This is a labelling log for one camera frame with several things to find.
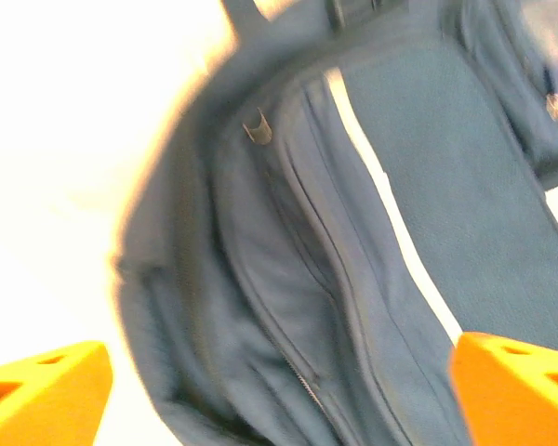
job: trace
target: backpack strap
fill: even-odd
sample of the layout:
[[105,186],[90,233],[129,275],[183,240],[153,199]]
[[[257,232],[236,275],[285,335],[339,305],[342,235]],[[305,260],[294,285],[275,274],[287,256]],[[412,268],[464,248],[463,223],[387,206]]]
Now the backpack strap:
[[[324,4],[326,14],[339,31],[368,20],[382,3],[380,0],[299,0]],[[222,0],[240,41],[252,39],[268,21],[260,13],[254,0]]]

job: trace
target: blue backpack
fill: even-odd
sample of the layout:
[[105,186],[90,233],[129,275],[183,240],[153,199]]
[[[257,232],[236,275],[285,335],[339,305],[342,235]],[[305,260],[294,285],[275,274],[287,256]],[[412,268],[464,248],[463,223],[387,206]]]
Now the blue backpack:
[[462,331],[558,349],[558,66],[518,0],[224,3],[117,263],[155,410],[187,446],[470,445]]

